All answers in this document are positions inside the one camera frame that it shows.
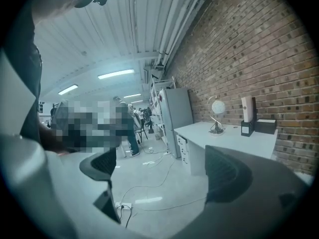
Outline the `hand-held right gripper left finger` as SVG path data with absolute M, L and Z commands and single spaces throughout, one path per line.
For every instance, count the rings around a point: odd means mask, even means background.
M 102 212 L 106 205 L 117 214 L 109 183 L 95 181 L 80 170 L 80 162 L 89 153 L 48 151 L 46 156 L 54 192 L 74 226 L 76 239 L 135 239 L 134 232 Z

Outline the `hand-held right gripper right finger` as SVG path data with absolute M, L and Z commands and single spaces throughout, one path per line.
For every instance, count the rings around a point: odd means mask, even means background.
M 267 239 L 309 189 L 274 160 L 207 145 L 203 211 L 167 239 Z

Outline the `gold ring globe lamp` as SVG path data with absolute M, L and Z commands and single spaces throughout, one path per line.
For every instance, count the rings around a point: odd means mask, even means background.
M 225 103 L 217 96 L 211 96 L 207 101 L 209 116 L 213 120 L 213 126 L 209 133 L 213 136 L 220 136 L 225 132 L 224 125 L 217 119 L 217 115 L 222 115 L 226 111 Z

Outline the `white desk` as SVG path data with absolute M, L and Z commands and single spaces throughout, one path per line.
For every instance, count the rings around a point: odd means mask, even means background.
M 197 122 L 175 129 L 178 138 L 187 144 L 180 146 L 182 163 L 186 171 L 192 176 L 205 174 L 205 147 L 227 148 L 255 156 L 270 159 L 275 147 L 278 131 L 275 134 L 253 132 L 250 137 L 241 135 L 241 127 L 227 124 L 225 132 L 220 136 L 209 133 L 211 122 Z

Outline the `black mesh file holder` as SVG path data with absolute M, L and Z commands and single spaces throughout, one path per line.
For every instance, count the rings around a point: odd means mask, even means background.
M 255 130 L 255 121 L 257 120 L 257 109 L 256 109 L 255 97 L 252 97 L 252 99 L 253 99 L 253 119 L 251 122 L 244 122 L 244 120 L 241 121 L 242 136 L 250 137 Z

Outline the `white brown flat box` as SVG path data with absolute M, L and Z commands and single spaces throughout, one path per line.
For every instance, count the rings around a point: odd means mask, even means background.
M 255 132 L 275 134 L 277 121 L 275 119 L 258 119 L 255 122 Z

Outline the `black folding chair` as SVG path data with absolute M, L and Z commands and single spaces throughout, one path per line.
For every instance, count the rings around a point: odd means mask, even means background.
M 143 127 L 135 129 L 135 136 L 137 138 L 138 144 L 141 144 L 143 142 L 143 135 L 146 139 L 148 139 L 147 133 L 145 132 L 145 129 Z

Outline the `beige binder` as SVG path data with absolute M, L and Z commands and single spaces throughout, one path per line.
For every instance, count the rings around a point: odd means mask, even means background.
M 253 119 L 253 99 L 252 96 L 241 98 L 244 122 L 251 122 Z

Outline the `ceiling light bar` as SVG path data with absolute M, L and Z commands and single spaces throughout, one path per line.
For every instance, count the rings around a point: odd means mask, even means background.
M 74 85 L 72 85 L 72 86 L 70 86 L 70 87 L 68 87 L 68 88 L 66 88 L 66 89 L 64 89 L 64 90 L 62 90 L 62 91 L 60 91 L 59 93 L 58 93 L 58 95 L 64 95 L 64 94 L 66 94 L 66 93 L 69 93 L 70 91 L 73 91 L 73 90 L 75 90 L 75 89 L 77 89 L 78 88 L 78 85 L 76 85 L 76 84 L 74 84 Z
M 102 80 L 102 79 L 112 78 L 112 77 L 116 77 L 116 76 L 132 74 L 134 72 L 135 72 L 134 69 L 122 70 L 122 71 L 117 71 L 117 72 L 112 72 L 112 73 L 100 75 L 100 76 L 98 76 L 98 79 Z

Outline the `white shelving rack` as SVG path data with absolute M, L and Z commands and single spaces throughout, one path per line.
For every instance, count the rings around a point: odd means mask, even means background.
M 158 134 L 161 136 L 162 141 L 166 146 L 167 139 L 166 139 L 166 132 L 164 128 L 163 116 L 162 116 L 162 109 L 160 104 L 160 91 L 165 89 L 174 89 L 176 88 L 174 77 L 169 80 L 154 80 L 152 78 L 151 81 L 151 91 L 150 91 L 150 105 L 152 116 L 154 118 L 154 123 L 158 127 Z

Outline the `white ceiling pipes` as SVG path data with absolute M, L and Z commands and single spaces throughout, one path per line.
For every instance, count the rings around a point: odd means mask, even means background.
M 165 22 L 155 66 L 166 65 L 181 31 L 187 23 L 198 0 L 172 0 Z

